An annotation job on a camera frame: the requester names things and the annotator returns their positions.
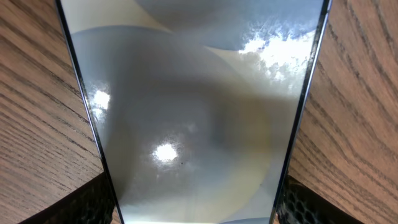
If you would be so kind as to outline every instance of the wood grain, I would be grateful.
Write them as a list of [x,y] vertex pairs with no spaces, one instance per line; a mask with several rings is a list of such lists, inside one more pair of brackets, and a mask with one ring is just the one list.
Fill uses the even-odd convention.
[[[335,0],[289,172],[365,223],[398,223],[398,1]],[[53,1],[0,2],[0,217],[102,172]]]

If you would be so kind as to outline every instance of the glossy surface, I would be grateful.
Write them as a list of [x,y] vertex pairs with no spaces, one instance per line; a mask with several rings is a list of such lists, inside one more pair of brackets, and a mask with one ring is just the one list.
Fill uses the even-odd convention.
[[[79,20],[70,12],[84,7],[71,2],[64,10],[73,30]],[[167,19],[183,1],[119,1],[105,11],[119,13],[98,20],[86,11],[85,29],[72,33],[126,223],[271,214],[322,1],[304,2],[305,15],[316,16],[297,20],[285,19],[283,5],[274,6],[283,13],[263,16],[269,1],[248,1],[244,11],[237,1],[198,2],[189,10],[200,13],[184,13],[178,21],[187,23],[172,26]],[[129,7],[134,18],[123,14]],[[84,25],[84,17],[95,22]],[[152,19],[137,20],[144,17]]]

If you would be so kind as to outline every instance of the reflective surface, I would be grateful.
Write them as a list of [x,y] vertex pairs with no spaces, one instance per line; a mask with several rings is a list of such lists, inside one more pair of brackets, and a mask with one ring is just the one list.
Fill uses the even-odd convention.
[[271,215],[322,6],[280,2],[63,2],[125,223]]

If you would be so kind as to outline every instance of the black frame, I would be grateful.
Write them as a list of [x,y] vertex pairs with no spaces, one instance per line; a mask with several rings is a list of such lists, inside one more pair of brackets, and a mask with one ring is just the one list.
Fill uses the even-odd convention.
[[[79,89],[80,89],[80,93],[81,93],[81,98],[83,100],[83,103],[84,103],[84,106],[85,106],[85,109],[86,109],[86,112],[87,112],[87,115],[88,115],[88,121],[90,122],[91,130],[92,130],[93,135],[95,137],[95,143],[96,143],[96,146],[97,146],[97,150],[98,150],[102,165],[104,167],[104,172],[105,172],[105,174],[106,174],[106,176],[108,178],[108,184],[109,184],[109,186],[110,186],[110,188],[112,190],[112,195],[113,195],[113,198],[114,198],[114,201],[115,201],[115,204],[116,204],[116,208],[117,208],[117,211],[118,211],[120,222],[122,224],[124,224],[123,216],[121,215],[121,211],[120,211],[120,207],[119,207],[119,203],[118,203],[118,198],[116,197],[116,192],[115,192],[114,187],[113,187],[112,178],[111,178],[111,175],[110,175],[109,170],[108,170],[108,165],[106,163],[104,152],[102,150],[101,141],[100,141],[100,138],[99,138],[99,136],[97,134],[98,133],[97,132],[97,128],[96,128],[96,126],[93,124],[93,122],[91,120],[91,118],[93,117],[93,114],[91,112],[90,104],[88,103],[86,89],[85,89],[85,86],[84,86],[84,83],[83,83],[83,77],[81,76],[81,72],[80,72],[78,61],[77,61],[75,49],[73,48],[72,38],[71,38],[71,35],[69,33],[67,20],[65,18],[64,13],[63,13],[62,3],[61,3],[61,0],[54,0],[54,1],[55,1],[55,8],[57,10],[58,18],[60,20],[62,32],[63,32],[63,35],[65,37],[65,42],[66,42],[66,45],[67,45],[67,48],[68,48],[68,51],[69,51],[69,56],[70,56],[70,58],[72,60],[72,65],[73,65],[73,68],[75,70],[75,75],[76,75],[76,79],[78,81],[78,85],[79,85]],[[327,20],[328,20],[329,12],[330,12],[330,9],[331,9],[332,1],[333,0],[323,0],[323,5],[322,5],[322,9],[321,9],[319,20],[318,20],[318,25],[317,25],[317,29],[316,29],[316,33],[315,33],[315,37],[314,37],[314,41],[313,41],[313,45],[312,45],[312,49],[311,49],[310,60],[308,62],[307,71],[305,72],[305,78],[304,78],[304,82],[303,82],[303,87],[302,87],[302,92],[301,92],[301,95],[300,95],[300,99],[298,101],[297,112],[296,112],[296,115],[295,115],[295,118],[294,118],[292,133],[290,135],[289,145],[287,146],[287,151],[286,151],[286,156],[285,156],[285,160],[284,160],[284,165],[283,165],[282,172],[281,172],[281,175],[280,175],[279,184],[278,184],[277,192],[276,192],[276,195],[275,195],[274,205],[273,205],[272,212],[271,212],[270,219],[269,219],[269,223],[270,224],[272,224],[273,221],[274,221],[275,211],[276,211],[277,205],[279,203],[280,191],[282,190],[282,186],[284,184],[285,176],[287,175],[287,168],[289,166],[290,158],[292,157],[292,151],[293,151],[293,146],[294,146],[294,143],[295,143],[296,135],[297,135],[297,132],[299,131],[299,128],[300,128],[300,123],[301,123],[302,115],[303,115],[303,112],[304,112],[305,102],[307,100],[308,92],[309,92],[309,89],[310,89],[312,75],[313,75],[313,73],[315,71],[315,66],[316,66],[318,54],[319,54],[319,51],[320,51],[323,34],[325,33],[325,27],[326,27],[326,23],[327,23]]]

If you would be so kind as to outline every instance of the wooden surface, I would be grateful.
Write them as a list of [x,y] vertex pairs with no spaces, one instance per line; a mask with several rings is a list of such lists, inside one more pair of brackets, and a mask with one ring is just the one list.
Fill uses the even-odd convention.
[[[0,2],[0,217],[101,163],[53,1]],[[398,223],[398,1],[335,0],[289,172],[365,223]]]

